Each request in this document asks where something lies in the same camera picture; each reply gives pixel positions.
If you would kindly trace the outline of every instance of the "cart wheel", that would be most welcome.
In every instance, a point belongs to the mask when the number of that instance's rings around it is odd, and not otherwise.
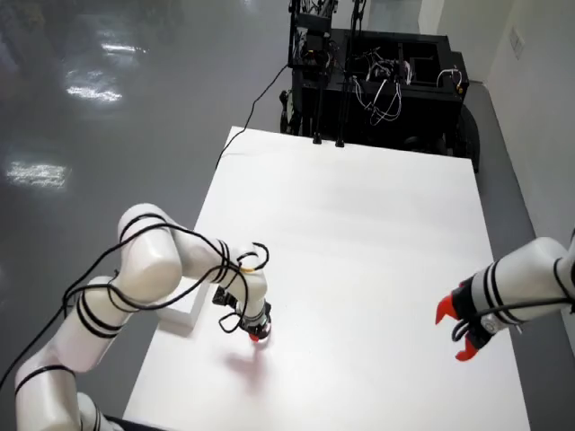
[[[287,133],[288,132],[288,115],[283,110],[281,111],[281,118],[279,119],[279,133]]]
[[[291,135],[299,136],[299,126],[302,121],[302,116],[299,112],[295,111],[291,116],[291,121],[289,122],[289,133]]]
[[[479,171],[480,141],[479,129],[471,111],[465,105],[461,107],[456,127],[456,140],[453,149],[455,157],[471,159],[475,173]]]

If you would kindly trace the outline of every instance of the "power cord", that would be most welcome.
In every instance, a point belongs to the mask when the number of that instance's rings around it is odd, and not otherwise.
[[[439,72],[438,75],[438,79],[436,81],[436,87],[439,87],[439,79],[441,78],[441,76],[443,76],[444,74],[451,74],[451,76],[453,77],[453,74],[459,74],[459,82],[457,83],[457,87],[456,89],[459,91],[459,87],[461,87],[461,82],[464,80],[464,76],[461,74],[461,71],[458,69],[445,69],[442,70],[441,72]]]
[[[379,93],[384,88],[384,85],[387,83],[387,80],[384,79],[384,81],[379,86],[379,89],[377,90],[377,94],[376,94],[376,97],[374,98],[374,101],[371,101],[370,103],[365,104],[361,100],[361,86],[359,85],[358,78],[356,76],[352,76],[352,79],[353,79],[353,82],[356,86],[355,92],[356,92],[356,97],[358,98],[359,104],[363,107],[364,110],[371,111],[371,117],[369,118],[369,123],[372,126],[377,126],[381,122],[382,119],[384,119],[385,121],[395,121],[399,118],[400,114],[402,113],[402,89],[401,89],[401,86],[399,83],[395,83],[395,96],[392,99],[391,103],[389,104],[387,111],[382,112],[376,106],[376,103],[377,103],[377,99],[379,98]],[[399,104],[397,107],[397,111],[394,114],[390,114],[389,111],[393,107],[393,105],[395,104],[395,101],[398,98],[399,98]]]
[[[161,228],[170,228],[176,231],[180,231],[192,236],[195,236],[197,238],[200,238],[203,242],[205,242],[213,251],[216,252],[216,254],[222,259],[219,265],[214,266],[213,268],[210,268],[208,271],[206,271],[206,273],[199,279],[196,281],[196,283],[194,283],[191,287],[189,287],[188,289],[186,289],[184,292],[182,292],[179,295],[176,295],[174,298],[165,301],[163,303],[153,303],[153,304],[149,304],[149,305],[145,305],[145,304],[141,304],[138,303],[137,301],[133,300],[132,298],[130,298],[129,296],[127,296],[126,294],[124,294],[121,290],[119,290],[116,286],[114,286],[111,282],[115,279],[113,278],[110,282],[106,283],[106,284],[93,284],[93,285],[86,285],[86,286],[79,286],[80,283],[82,283],[91,273],[92,271],[111,253],[113,253],[116,250],[121,249],[122,247],[124,247],[125,245],[127,245],[128,243],[134,241],[137,237],[139,237],[140,235],[152,231],[154,229],[161,229]],[[264,261],[262,263],[260,263],[258,266],[256,266],[255,268],[252,268],[252,270],[259,270],[259,269],[263,269],[268,262],[270,261],[270,251],[269,249],[262,243],[260,242],[254,242],[253,243],[254,246],[263,249],[265,252],[265,258]],[[169,305],[172,305],[173,303],[180,301],[184,296],[189,295],[191,292],[193,292],[199,285],[201,285],[212,273],[214,273],[215,271],[218,271],[218,274],[220,273],[219,271],[224,270],[225,273],[222,277],[220,277],[221,279],[223,279],[226,274],[227,271],[231,270],[235,273],[232,281],[230,283],[228,283],[228,285],[225,287],[225,289],[227,289],[232,282],[237,278],[240,277],[242,279],[243,282],[243,289],[244,289],[244,294],[245,294],[245,301],[243,303],[243,309],[241,312],[231,312],[229,314],[227,314],[226,316],[224,316],[224,318],[222,318],[220,320],[220,327],[222,328],[222,330],[226,333],[231,333],[234,332],[235,330],[237,330],[243,320],[243,317],[245,316],[245,311],[247,309],[247,304],[249,301],[249,289],[248,289],[248,285],[247,285],[247,280],[245,279],[245,276],[242,272],[242,265],[240,264],[235,264],[233,263],[221,250],[219,250],[212,242],[210,242],[205,236],[203,236],[200,233],[194,232],[190,229],[186,229],[185,227],[182,227],[178,224],[171,224],[171,223],[166,223],[166,222],[162,222],[162,223],[157,223],[157,224],[151,224],[149,226],[146,226],[142,229],[140,229],[139,231],[137,231],[136,233],[133,233],[132,235],[130,235],[126,240],[123,240],[121,242],[119,242],[118,244],[110,247],[108,250],[106,250],[104,253],[102,253],[98,259],[96,259],[96,261],[83,273],[82,276],[80,276],[74,283],[72,283],[72,285],[70,285],[66,291],[64,292],[64,294],[62,295],[62,304],[59,306],[59,308],[57,309],[56,313],[49,319],[49,321],[42,327],[42,329],[40,330],[40,332],[32,339],[32,341],[21,351],[21,353],[12,361],[12,363],[8,366],[8,368],[6,369],[6,371],[4,372],[4,374],[2,375],[2,379],[0,380],[0,391],[2,390],[2,388],[4,387],[4,384],[8,378],[8,376],[10,375],[10,373],[13,371],[13,369],[18,365],[18,363],[22,360],[22,358],[24,356],[26,356],[26,354],[30,351],[30,349],[40,340],[40,338],[48,331],[48,329],[56,322],[56,320],[58,319],[58,317],[60,316],[60,314],[64,314],[64,316],[67,316],[67,309],[69,306],[69,302],[79,293],[88,291],[88,290],[94,290],[94,289],[106,289],[108,290],[108,295],[111,298],[111,293],[114,293],[124,304],[126,304],[127,306],[133,308],[135,310],[135,312],[137,311],[152,311],[152,310],[160,310],[162,308],[165,308]],[[127,311],[125,309],[119,308],[120,310],[122,310],[123,312],[134,312],[134,311]],[[235,324],[235,326],[233,326],[232,329],[227,330],[225,329],[222,324],[221,321],[224,319],[227,319],[229,317],[232,317],[234,315],[237,315],[239,317],[238,322]]]
[[[243,129],[240,130],[239,132],[237,132],[237,133],[232,137],[232,139],[230,139],[230,141],[226,144],[226,146],[224,147],[224,149],[221,151],[221,153],[219,154],[219,156],[218,156],[218,158],[217,158],[216,169],[217,169],[217,166],[219,165],[219,161],[222,160],[222,156],[224,155],[224,152],[225,152],[225,151],[227,150],[227,148],[232,144],[232,142],[234,142],[234,139],[236,139],[238,136],[240,136],[243,132],[245,132],[245,129],[248,128],[248,125],[250,124],[250,120],[252,119],[253,110],[255,109],[255,104],[263,97],[263,95],[270,89],[270,87],[271,87],[273,84],[275,84],[276,81],[278,81],[279,76],[281,75],[281,73],[282,73],[284,70],[286,70],[286,68],[287,68],[288,66],[289,66],[289,65],[283,66],[283,67],[279,70],[279,72],[278,72],[278,74],[276,75],[276,77],[273,78],[273,80],[271,81],[271,83],[270,83],[270,84],[266,87],[266,89],[263,91],[263,93],[260,94],[255,101],[253,101],[253,103],[252,103],[252,110],[250,111],[250,115],[249,115],[247,121],[245,122],[245,126],[243,126]]]

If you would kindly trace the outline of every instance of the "white wall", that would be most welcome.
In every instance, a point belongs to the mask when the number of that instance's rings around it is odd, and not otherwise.
[[[445,0],[421,0],[420,24],[421,34],[438,34],[439,19],[443,12]]]
[[[487,80],[535,232],[566,246],[575,224],[574,16],[572,0],[517,0]],[[525,40],[519,60],[512,25]],[[566,327],[575,347],[575,318]]]
[[[470,79],[487,81],[513,2],[445,0],[438,34],[446,34],[451,49],[463,53]]]
[[[338,2],[338,12],[333,14],[332,27],[334,29],[349,29],[351,23],[351,12],[353,12],[354,0],[340,0]],[[366,9],[363,12],[361,28],[367,29],[369,25],[369,12],[371,10],[371,0],[367,0]]]

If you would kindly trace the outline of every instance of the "white block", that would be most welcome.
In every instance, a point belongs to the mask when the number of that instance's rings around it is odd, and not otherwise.
[[[197,280],[188,277],[182,277],[178,287],[169,295],[166,300],[173,299],[181,295],[186,289],[189,289]],[[206,293],[209,290],[209,283],[204,282],[189,294],[185,295],[179,301],[172,305],[158,310],[158,316],[163,321],[171,321],[180,325],[193,328],[198,320],[199,312],[206,299]]]

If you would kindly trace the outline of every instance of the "black cable band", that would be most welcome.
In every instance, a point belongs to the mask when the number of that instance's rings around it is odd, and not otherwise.
[[[88,317],[90,319],[92,319],[92,321],[94,323],[96,323],[96,325],[98,325],[101,328],[104,328],[105,330],[116,330],[116,331],[120,331],[122,329],[123,325],[120,326],[114,326],[114,325],[110,325],[108,323],[106,323],[105,321],[101,321],[90,309],[90,306],[88,305],[88,302],[86,301],[86,292],[82,292],[82,296],[80,297],[80,300],[82,301],[82,305],[84,306],[84,310],[86,311],[86,314],[88,315]]]
[[[110,298],[110,302],[111,304],[116,307],[118,310],[120,310],[121,312],[129,312],[131,314],[133,314],[134,312],[137,312],[137,310],[126,310],[125,308],[120,307],[119,305],[117,305],[114,301],[114,298],[111,295],[111,289],[106,289],[108,291],[108,297]]]
[[[258,253],[256,253],[255,251],[248,251],[248,252],[246,252],[246,253],[244,253],[244,254],[240,254],[240,255],[237,257],[236,260],[237,260],[238,262],[241,262],[243,259],[245,259],[245,258],[247,258],[247,257],[249,257],[249,256],[258,256]]]
[[[100,411],[95,404],[93,406],[96,409],[96,420],[93,422],[93,431],[100,431]]]
[[[224,290],[227,290],[230,288],[230,286],[232,285],[232,283],[234,283],[235,279],[237,278],[237,276],[239,275],[240,271],[242,270],[242,267],[240,267],[235,273],[234,276],[232,277],[232,279],[230,280],[230,282],[227,284],[226,287],[224,287]]]
[[[224,242],[221,240],[217,240],[219,242],[219,246],[221,247],[221,253],[222,253],[222,261],[220,263],[220,268],[217,270],[217,274],[214,277],[214,281],[213,283],[219,283],[220,278],[222,277],[222,271],[224,270],[223,266],[226,264],[224,262],[224,257],[226,256],[226,249],[224,248]]]
[[[222,243],[224,244],[224,248],[226,249],[226,262],[223,263],[224,265],[224,275],[222,276],[222,281],[224,281],[227,277],[227,270],[229,269],[230,266],[230,248],[227,245],[227,242],[222,241]]]
[[[493,300],[491,299],[491,295],[489,294],[489,287],[488,287],[488,283],[487,283],[489,271],[492,269],[493,269],[493,264],[491,264],[489,267],[487,267],[487,269],[485,269],[485,274],[483,274],[483,292],[485,293],[485,298],[487,299],[487,304],[489,305],[489,308],[495,308],[495,304],[493,303]],[[501,314],[499,312],[495,312],[494,314],[503,323],[506,323],[508,325],[513,324],[513,322],[508,321],[507,319],[504,319],[503,316],[501,316]]]
[[[115,338],[118,333],[115,334],[106,334],[105,332],[102,332],[100,330],[97,330],[95,327],[93,327],[88,320],[85,318],[84,316],[84,312],[82,311],[82,306],[80,303],[78,303],[78,305],[76,306],[76,310],[78,312],[78,317],[80,318],[80,322],[84,325],[84,327],[89,330],[92,335],[95,335],[96,337],[99,337],[101,339],[113,339]]]
[[[259,269],[264,268],[268,262],[270,261],[270,249],[268,249],[268,247],[266,247],[264,244],[262,244],[261,242],[252,242],[253,245],[255,245],[256,247],[262,249],[265,251],[266,253],[266,259],[263,260],[263,262],[258,265],[257,267],[255,267],[253,270],[257,271]]]
[[[128,231],[128,229],[135,223],[139,222],[140,220],[144,220],[145,218],[158,218],[160,220],[162,220],[164,223],[167,223],[165,221],[165,218],[163,218],[161,215],[159,214],[155,214],[155,213],[145,213],[142,215],[139,215],[138,217],[134,217],[132,218],[128,224],[126,224],[124,226],[124,229],[122,229],[121,234],[119,235],[119,241],[122,242],[124,239],[124,235],[126,234],[126,232]]]
[[[500,262],[497,260],[493,264],[493,267],[491,268],[491,287],[493,288],[493,295],[495,296],[495,300],[497,301],[497,304],[503,305],[503,301],[501,300],[501,296],[500,296],[500,291],[497,288],[497,280],[495,279],[495,269],[497,268],[498,263],[500,263]],[[514,321],[516,324],[525,323],[525,321],[522,321],[518,317],[515,317],[513,314],[511,314],[510,310],[504,311],[503,314],[505,314],[505,317],[507,317],[510,321]]]
[[[555,281],[557,281],[557,284],[559,285],[559,287],[561,288],[561,290],[563,291],[565,296],[568,299],[572,300],[573,298],[571,298],[571,295],[569,295],[569,291],[567,290],[567,287],[565,287],[565,285],[563,284],[563,282],[559,278],[559,273],[557,272],[557,265],[559,264],[559,260],[561,260],[561,259],[557,259],[555,261],[555,263],[553,263],[553,275],[555,276]]]
[[[24,384],[29,382],[31,379],[33,379],[37,375],[46,373],[48,371],[66,371],[67,373],[70,373],[71,375],[73,375],[75,378],[75,373],[66,366],[63,366],[63,365],[42,366],[41,368],[38,368],[37,370],[32,371],[30,374],[28,374],[26,377],[24,377],[20,383],[18,383],[18,386],[16,386],[16,391],[14,392],[14,396],[18,395],[18,391],[23,387]]]

